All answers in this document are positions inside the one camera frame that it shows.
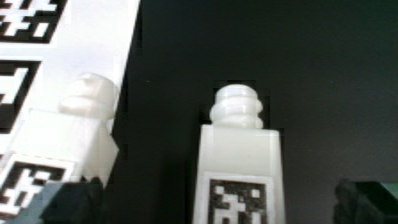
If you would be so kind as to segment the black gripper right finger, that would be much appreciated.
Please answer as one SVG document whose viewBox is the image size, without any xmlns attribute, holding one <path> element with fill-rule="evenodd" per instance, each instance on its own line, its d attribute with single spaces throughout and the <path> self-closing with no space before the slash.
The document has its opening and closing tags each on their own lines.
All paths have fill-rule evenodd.
<svg viewBox="0 0 398 224">
<path fill-rule="evenodd" d="M 398 224 L 398 182 L 343 179 L 334 194 L 334 224 Z"/>
</svg>

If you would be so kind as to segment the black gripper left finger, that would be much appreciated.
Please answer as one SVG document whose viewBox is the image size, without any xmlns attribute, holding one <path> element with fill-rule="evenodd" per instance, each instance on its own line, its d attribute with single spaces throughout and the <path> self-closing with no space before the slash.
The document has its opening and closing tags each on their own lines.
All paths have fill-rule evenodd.
<svg viewBox="0 0 398 224">
<path fill-rule="evenodd" d="M 52 183 L 43 193 L 48 198 L 39 215 L 43 224 L 107 224 L 100 178 L 84 182 Z"/>
</svg>

